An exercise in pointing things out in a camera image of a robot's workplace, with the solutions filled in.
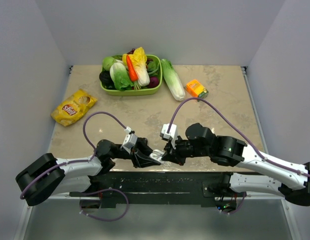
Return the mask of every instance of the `marble tabletop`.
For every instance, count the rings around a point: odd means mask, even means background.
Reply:
[[[198,79],[209,91],[206,100],[263,151],[261,136],[240,66],[175,65],[174,68],[183,85],[192,79]],[[100,87],[100,70],[100,65],[73,66],[64,98],[78,89],[83,89],[98,98],[98,101],[86,116],[73,125],[64,127],[56,123],[49,151],[57,158],[66,159],[91,155],[93,149],[86,142],[82,127],[85,118],[97,111],[114,114],[125,126],[135,130],[137,136],[148,138],[148,145],[152,149],[162,150],[167,142],[161,140],[160,131],[163,124],[170,122],[180,104],[173,98],[164,81],[154,95],[110,96]],[[195,100],[187,102],[174,121],[178,126],[178,133],[184,139],[186,128],[193,123],[211,128],[216,135],[243,139],[209,106]],[[88,121],[86,132],[95,145],[102,139],[121,144],[125,137],[123,128],[111,117],[103,114],[93,116]],[[245,171],[237,167],[218,166],[212,163],[209,157],[189,158],[184,166],[167,162],[161,166],[148,168],[134,168],[130,160],[115,159],[114,162],[116,165],[112,171]]]

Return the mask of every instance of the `chip bag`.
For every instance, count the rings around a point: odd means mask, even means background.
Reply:
[[[82,89],[63,101],[52,113],[51,117],[63,126],[71,125],[81,119],[93,107],[97,99]]]

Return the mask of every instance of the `gray wall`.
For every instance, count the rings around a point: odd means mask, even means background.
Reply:
[[[67,64],[34,0],[0,0],[0,240],[25,201],[15,176],[47,151]]]
[[[270,154],[310,162],[310,0],[285,1],[248,80]],[[303,240],[310,240],[310,207],[293,210]]]
[[[174,64],[247,66],[284,0],[36,0],[68,63],[143,46]]]

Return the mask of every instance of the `white bracket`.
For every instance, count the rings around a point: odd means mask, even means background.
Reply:
[[[126,133],[126,136],[121,146],[130,154],[131,148],[135,146],[138,137],[134,133],[131,133],[132,129],[129,126],[126,127],[124,132]]]
[[[79,176],[68,179],[63,179],[55,188],[51,195],[63,194],[69,192],[84,192],[91,185],[91,180],[88,176]]]
[[[57,158],[57,164],[62,164],[65,162],[68,163],[72,160],[87,160],[87,162],[78,162],[60,166],[59,168],[64,170],[65,174],[63,180],[82,176],[95,176],[96,174],[98,174],[102,170],[101,161],[97,157],[94,157],[91,161],[89,161],[89,159],[91,159],[91,156],[74,159]]]
[[[305,169],[305,166],[302,164],[284,161],[263,152],[261,152],[261,154],[277,164],[308,173],[308,170]],[[270,178],[276,179],[277,181],[285,184],[292,190],[300,190],[305,188],[304,182],[308,181],[308,178],[304,175],[298,175],[296,172],[284,169],[261,159],[251,145],[244,147],[242,157],[244,157],[244,161],[238,163],[236,167],[253,170],[265,176],[269,176]]]
[[[160,151],[158,149],[153,150],[153,152],[149,155],[149,157],[153,160],[156,160],[160,163],[162,163],[162,156],[164,155],[163,151]]]
[[[233,173],[229,183],[229,188],[236,193],[257,192],[284,197],[279,191],[279,187],[282,183],[269,176]]]
[[[171,141],[171,145],[173,149],[176,149],[175,141],[177,140],[177,136],[179,135],[177,131],[177,126],[175,124],[172,124],[169,132],[168,132],[168,129],[169,129],[169,124],[164,124],[160,131],[159,136],[163,140]]]

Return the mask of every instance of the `green basket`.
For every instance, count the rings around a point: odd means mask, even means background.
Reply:
[[[112,96],[143,96],[143,95],[152,95],[156,93],[160,86],[162,85],[162,79],[163,79],[163,71],[162,71],[162,65],[160,59],[155,55],[146,55],[148,59],[153,59],[154,62],[159,62],[159,69],[158,69],[158,79],[159,84],[157,87],[154,88],[144,88],[139,90],[125,90],[125,91],[119,91],[119,90],[109,90],[106,89],[102,83],[100,83],[100,87],[108,94]],[[113,58],[116,59],[122,59],[122,55],[115,55]]]

